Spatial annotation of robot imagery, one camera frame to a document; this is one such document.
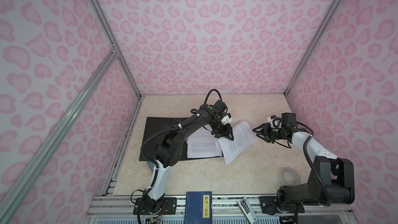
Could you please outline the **printed paper sheet bottom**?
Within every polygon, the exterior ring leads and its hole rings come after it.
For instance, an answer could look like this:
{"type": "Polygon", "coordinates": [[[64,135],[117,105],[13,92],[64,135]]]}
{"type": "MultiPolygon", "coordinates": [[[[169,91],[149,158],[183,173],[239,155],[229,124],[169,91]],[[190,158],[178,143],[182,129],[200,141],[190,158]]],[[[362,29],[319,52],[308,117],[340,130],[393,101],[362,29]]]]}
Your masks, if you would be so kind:
{"type": "Polygon", "coordinates": [[[217,146],[221,148],[227,166],[256,142],[252,128],[246,121],[241,121],[233,127],[232,131],[233,141],[226,138],[219,138],[216,141],[217,146]]]}

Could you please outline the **printed paper sheet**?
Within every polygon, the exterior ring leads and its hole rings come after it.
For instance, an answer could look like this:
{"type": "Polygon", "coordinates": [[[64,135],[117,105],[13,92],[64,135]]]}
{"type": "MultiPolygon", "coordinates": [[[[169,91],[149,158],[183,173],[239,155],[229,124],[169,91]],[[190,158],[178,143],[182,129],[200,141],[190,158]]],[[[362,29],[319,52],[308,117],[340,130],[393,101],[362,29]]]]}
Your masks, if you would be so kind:
{"type": "Polygon", "coordinates": [[[241,121],[233,127],[232,131],[233,141],[226,138],[219,138],[216,141],[217,146],[221,148],[227,166],[256,142],[252,128],[246,121],[241,121]]]}
{"type": "Polygon", "coordinates": [[[199,128],[187,138],[187,158],[202,159],[222,157],[222,151],[210,131],[210,126],[199,128]]]}

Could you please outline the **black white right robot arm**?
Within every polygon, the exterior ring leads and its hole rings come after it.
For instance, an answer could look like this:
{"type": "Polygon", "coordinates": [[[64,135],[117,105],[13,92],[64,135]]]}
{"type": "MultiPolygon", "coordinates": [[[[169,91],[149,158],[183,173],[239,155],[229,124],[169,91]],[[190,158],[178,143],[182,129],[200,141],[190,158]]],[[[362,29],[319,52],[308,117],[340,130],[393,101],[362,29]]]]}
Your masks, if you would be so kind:
{"type": "Polygon", "coordinates": [[[314,131],[297,121],[294,113],[271,116],[266,123],[254,128],[253,133],[270,144],[285,140],[287,144],[284,147],[296,146],[311,168],[306,183],[278,189],[270,214],[276,211],[298,213],[305,205],[331,206],[354,202],[353,163],[323,147],[314,138],[314,131]]]}

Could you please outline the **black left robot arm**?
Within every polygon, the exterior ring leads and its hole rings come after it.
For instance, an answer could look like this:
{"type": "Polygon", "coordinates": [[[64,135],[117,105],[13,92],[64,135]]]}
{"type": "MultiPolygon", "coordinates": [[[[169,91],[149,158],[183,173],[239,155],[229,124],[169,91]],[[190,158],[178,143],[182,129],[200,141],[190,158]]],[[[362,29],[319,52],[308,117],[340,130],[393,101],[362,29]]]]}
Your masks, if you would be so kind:
{"type": "Polygon", "coordinates": [[[155,134],[144,140],[141,155],[154,165],[149,186],[143,191],[138,201],[140,214],[147,209],[150,214],[163,210],[163,198],[170,169],[181,158],[184,143],[198,129],[209,125],[211,135],[234,141],[233,128],[230,124],[227,105],[218,100],[215,104],[204,103],[199,109],[192,109],[191,116],[175,125],[165,125],[155,134]]]}

